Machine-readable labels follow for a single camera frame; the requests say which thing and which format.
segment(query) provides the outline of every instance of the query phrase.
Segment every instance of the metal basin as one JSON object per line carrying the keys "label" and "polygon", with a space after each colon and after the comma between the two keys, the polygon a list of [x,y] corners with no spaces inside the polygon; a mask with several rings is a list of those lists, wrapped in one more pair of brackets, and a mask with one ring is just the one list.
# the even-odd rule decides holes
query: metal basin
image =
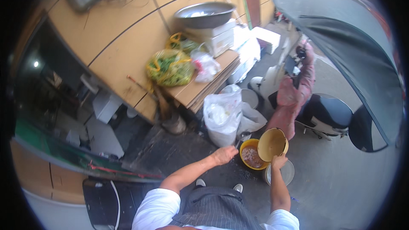
{"label": "metal basin", "polygon": [[187,28],[216,28],[227,23],[236,7],[225,2],[206,2],[187,6],[175,13]]}

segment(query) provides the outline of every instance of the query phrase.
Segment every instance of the pink cloth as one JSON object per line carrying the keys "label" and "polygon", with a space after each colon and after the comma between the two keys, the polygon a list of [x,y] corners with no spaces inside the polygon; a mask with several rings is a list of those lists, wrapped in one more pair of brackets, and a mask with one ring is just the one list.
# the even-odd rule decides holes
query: pink cloth
{"label": "pink cloth", "polygon": [[300,69],[299,74],[301,75],[301,79],[298,90],[295,89],[291,77],[285,75],[280,82],[276,111],[266,128],[266,130],[274,127],[280,128],[288,140],[294,137],[295,118],[297,118],[301,107],[310,97],[314,87],[315,69],[313,49],[309,44],[306,45],[306,49],[307,56]]}

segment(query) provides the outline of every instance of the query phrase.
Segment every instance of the spoon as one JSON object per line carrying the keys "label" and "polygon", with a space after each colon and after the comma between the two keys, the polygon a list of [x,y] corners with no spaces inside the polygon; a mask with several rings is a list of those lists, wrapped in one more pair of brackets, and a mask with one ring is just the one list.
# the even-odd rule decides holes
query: spoon
{"label": "spoon", "polygon": [[238,148],[238,144],[240,143],[240,141],[241,141],[241,142],[247,141],[247,140],[249,140],[249,139],[251,138],[251,136],[252,136],[252,133],[249,132],[249,131],[244,131],[244,132],[242,132],[242,133],[238,136],[238,141],[237,141],[237,143],[236,143],[236,148]]}

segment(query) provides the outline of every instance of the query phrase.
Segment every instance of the black apron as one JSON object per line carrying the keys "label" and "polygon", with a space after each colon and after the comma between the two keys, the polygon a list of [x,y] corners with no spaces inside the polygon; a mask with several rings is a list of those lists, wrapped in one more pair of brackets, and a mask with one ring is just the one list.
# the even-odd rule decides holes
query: black apron
{"label": "black apron", "polygon": [[232,230],[262,230],[245,207],[243,195],[231,188],[200,187],[186,200],[182,214],[169,225],[212,226]]}

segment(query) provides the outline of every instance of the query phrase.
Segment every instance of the shoe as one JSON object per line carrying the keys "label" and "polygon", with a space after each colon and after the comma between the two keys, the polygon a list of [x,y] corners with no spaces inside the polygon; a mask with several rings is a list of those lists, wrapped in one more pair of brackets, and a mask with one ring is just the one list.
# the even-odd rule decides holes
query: shoe
{"label": "shoe", "polygon": [[243,192],[243,185],[242,184],[237,184],[233,187],[233,190],[236,190],[237,192],[241,193]]}
{"label": "shoe", "polygon": [[197,181],[196,181],[196,186],[198,186],[198,185],[200,185],[200,186],[202,186],[202,187],[205,187],[205,186],[206,186],[206,183],[205,183],[205,181],[202,180],[201,178],[198,178]]}

